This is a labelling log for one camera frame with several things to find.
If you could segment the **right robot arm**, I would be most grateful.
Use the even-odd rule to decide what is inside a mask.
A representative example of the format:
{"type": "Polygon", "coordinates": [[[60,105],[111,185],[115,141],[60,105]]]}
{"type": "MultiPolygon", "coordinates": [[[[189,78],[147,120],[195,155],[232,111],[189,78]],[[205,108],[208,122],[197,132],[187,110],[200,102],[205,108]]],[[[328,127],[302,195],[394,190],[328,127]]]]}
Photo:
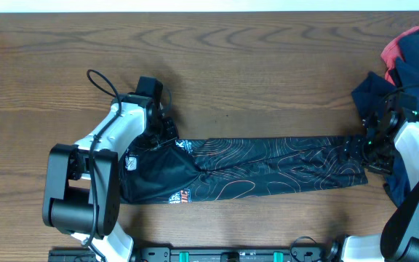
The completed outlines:
{"type": "Polygon", "coordinates": [[[419,261],[419,110],[406,92],[386,95],[364,122],[358,142],[362,164],[381,175],[392,173],[395,156],[404,163],[410,192],[379,234],[348,236],[338,244],[337,260],[419,261]]]}

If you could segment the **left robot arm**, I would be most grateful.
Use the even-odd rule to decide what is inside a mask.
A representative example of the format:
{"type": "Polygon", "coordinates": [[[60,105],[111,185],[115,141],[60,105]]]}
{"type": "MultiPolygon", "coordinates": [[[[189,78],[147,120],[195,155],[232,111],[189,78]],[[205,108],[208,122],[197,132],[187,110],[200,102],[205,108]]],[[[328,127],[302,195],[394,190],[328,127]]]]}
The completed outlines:
{"type": "Polygon", "coordinates": [[[123,94],[106,117],[72,145],[49,152],[42,220],[91,250],[94,261],[131,261],[134,241],[118,222],[121,158],[137,138],[163,133],[158,95],[123,94]]]}

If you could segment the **black printed cycling jersey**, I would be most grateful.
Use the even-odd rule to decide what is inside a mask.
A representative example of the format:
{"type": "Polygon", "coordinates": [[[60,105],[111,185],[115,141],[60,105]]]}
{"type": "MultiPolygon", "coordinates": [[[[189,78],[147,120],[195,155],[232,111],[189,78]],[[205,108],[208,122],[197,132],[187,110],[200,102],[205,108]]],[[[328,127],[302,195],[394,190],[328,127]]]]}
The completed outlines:
{"type": "Polygon", "coordinates": [[[180,204],[358,186],[361,136],[176,140],[132,144],[121,159],[123,203],[180,204]]]}

